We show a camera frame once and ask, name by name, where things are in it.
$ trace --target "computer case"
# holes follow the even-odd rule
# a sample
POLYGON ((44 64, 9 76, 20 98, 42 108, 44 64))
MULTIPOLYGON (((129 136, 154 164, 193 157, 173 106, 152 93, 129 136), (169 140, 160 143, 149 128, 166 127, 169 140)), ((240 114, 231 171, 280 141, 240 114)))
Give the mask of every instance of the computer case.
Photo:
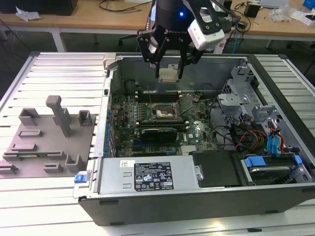
POLYGON ((37 11, 40 14, 70 16, 78 0, 0 0, 1 13, 15 13, 17 6, 23 11, 37 11))

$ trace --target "motherboard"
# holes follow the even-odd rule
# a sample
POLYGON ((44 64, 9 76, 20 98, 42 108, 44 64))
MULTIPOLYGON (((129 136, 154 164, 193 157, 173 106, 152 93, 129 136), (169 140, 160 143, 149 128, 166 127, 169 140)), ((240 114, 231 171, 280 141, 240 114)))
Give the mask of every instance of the motherboard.
POLYGON ((113 94, 116 157, 188 155, 218 149, 200 93, 113 94))

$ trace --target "warning label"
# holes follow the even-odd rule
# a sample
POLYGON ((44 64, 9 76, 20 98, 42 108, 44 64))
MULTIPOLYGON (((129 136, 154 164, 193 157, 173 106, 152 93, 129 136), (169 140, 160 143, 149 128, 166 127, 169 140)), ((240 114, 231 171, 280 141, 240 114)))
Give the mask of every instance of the warning label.
POLYGON ((135 163, 134 186, 138 192, 174 189, 171 163, 135 163))

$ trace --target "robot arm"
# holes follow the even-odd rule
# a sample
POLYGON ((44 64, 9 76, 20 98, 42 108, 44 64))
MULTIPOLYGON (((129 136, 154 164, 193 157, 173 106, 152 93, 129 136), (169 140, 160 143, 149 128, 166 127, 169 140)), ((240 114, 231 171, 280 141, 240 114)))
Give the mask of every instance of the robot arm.
POLYGON ((204 50, 224 38, 222 24, 210 0, 156 0, 156 19, 151 29, 139 30, 138 44, 145 62, 159 65, 166 50, 179 50, 178 78, 184 66, 196 64, 204 50), (188 54, 189 44, 195 48, 188 54))

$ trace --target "metal workbench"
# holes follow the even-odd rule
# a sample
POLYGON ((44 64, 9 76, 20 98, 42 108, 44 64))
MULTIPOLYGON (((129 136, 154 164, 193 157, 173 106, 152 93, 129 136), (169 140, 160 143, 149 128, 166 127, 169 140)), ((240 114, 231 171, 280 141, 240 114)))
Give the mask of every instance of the metal workbench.
MULTIPOLYGON (((90 110, 98 115, 105 81, 103 57, 103 53, 29 57, 0 102, 0 157, 20 124, 18 115, 23 107, 52 114, 45 106, 48 95, 60 95, 70 114, 90 110)), ((309 82, 289 60, 270 55, 257 58, 315 134, 315 98, 309 82)), ((259 89, 268 102, 266 90, 259 89)), ((90 157, 94 143, 93 138, 90 157)), ((99 227, 73 198, 73 187, 72 177, 0 179, 0 235, 249 235, 249 228, 262 229, 256 236, 315 235, 315 200, 279 214, 99 227)))

